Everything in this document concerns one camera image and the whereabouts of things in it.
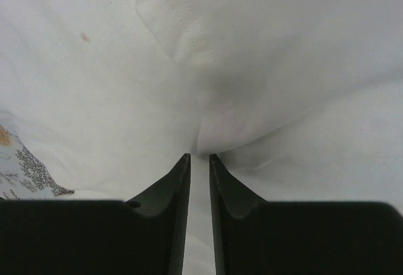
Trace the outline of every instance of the white cloth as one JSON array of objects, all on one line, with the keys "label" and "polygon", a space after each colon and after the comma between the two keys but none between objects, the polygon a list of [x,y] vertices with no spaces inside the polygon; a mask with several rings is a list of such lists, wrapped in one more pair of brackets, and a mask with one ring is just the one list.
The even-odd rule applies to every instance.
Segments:
[{"label": "white cloth", "polygon": [[[403,211],[400,2],[0,0],[0,116],[76,197],[222,152],[268,199]],[[215,273],[207,174],[194,155],[183,274]]]}]

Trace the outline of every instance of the small brown spot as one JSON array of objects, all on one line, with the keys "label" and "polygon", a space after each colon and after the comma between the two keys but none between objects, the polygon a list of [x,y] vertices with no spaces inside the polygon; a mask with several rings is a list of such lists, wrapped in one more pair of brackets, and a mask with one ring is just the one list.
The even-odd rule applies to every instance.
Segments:
[{"label": "small brown spot", "polygon": [[0,125],[0,145],[10,145],[10,136],[3,126]]},{"label": "small brown spot", "polygon": [[83,39],[85,42],[90,42],[91,41],[89,39],[89,37],[83,32],[81,32],[81,39]]}]

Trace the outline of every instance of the patterned fabric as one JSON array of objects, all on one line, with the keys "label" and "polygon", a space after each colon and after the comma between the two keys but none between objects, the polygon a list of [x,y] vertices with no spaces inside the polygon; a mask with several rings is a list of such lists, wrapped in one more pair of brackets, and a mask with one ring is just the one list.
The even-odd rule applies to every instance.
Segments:
[{"label": "patterned fabric", "polygon": [[44,199],[72,193],[56,184],[8,122],[0,123],[0,198]]}]

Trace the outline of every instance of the black printed pattern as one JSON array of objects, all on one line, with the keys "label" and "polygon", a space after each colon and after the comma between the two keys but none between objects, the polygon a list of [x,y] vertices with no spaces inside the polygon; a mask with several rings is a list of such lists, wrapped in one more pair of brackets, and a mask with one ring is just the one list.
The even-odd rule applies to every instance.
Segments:
[{"label": "black printed pattern", "polygon": [[56,184],[56,182],[50,176],[45,165],[43,165],[36,157],[34,157],[33,154],[29,152],[25,146],[23,146],[22,151],[17,150],[16,156],[20,160],[21,170],[24,172],[25,176],[29,177],[33,182],[32,184],[26,179],[19,181],[16,178],[22,186],[26,187],[32,192],[43,190],[46,187],[49,187],[52,190],[54,196],[74,193],[74,191],[67,190],[66,188],[60,187],[58,184]]}]

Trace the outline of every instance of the white bedsheet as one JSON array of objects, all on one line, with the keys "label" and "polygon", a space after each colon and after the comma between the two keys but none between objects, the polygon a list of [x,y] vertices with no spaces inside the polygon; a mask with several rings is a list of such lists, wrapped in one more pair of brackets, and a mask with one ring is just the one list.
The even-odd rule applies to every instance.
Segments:
[{"label": "white bedsheet", "polygon": [[0,0],[0,117],[74,198],[193,154],[183,274],[214,274],[208,164],[267,199],[403,212],[401,0]]}]

